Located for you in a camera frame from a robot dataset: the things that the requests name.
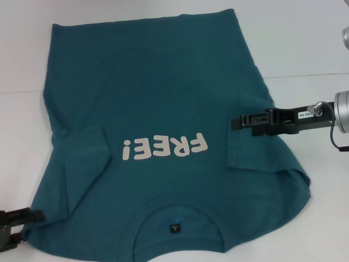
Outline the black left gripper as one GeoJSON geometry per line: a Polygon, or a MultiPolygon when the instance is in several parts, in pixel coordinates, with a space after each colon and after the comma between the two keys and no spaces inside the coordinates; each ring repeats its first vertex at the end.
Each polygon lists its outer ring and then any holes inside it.
{"type": "Polygon", "coordinates": [[[26,241],[22,232],[11,233],[12,227],[26,222],[43,222],[45,215],[42,210],[31,210],[30,208],[15,211],[1,211],[1,253],[16,248],[21,242],[26,241]]]}

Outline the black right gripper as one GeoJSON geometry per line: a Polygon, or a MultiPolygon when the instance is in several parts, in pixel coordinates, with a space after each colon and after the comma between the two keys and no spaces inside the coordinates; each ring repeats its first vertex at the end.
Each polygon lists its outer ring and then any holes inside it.
{"type": "Polygon", "coordinates": [[[321,115],[315,116],[308,111],[308,106],[293,109],[270,110],[268,114],[241,115],[231,120],[231,130],[251,128],[252,136],[298,134],[303,130],[330,127],[332,125],[334,109],[333,102],[321,105],[321,115]]]}

